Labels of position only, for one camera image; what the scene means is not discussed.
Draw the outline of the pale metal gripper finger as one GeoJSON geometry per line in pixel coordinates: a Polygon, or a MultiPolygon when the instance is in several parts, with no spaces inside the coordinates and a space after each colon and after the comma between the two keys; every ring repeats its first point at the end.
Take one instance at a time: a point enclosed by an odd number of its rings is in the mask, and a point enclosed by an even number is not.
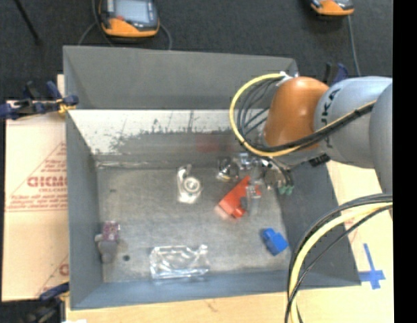
{"type": "Polygon", "coordinates": [[[258,213],[261,197],[262,194],[258,186],[249,185],[247,187],[247,212],[250,216],[258,213]]]}

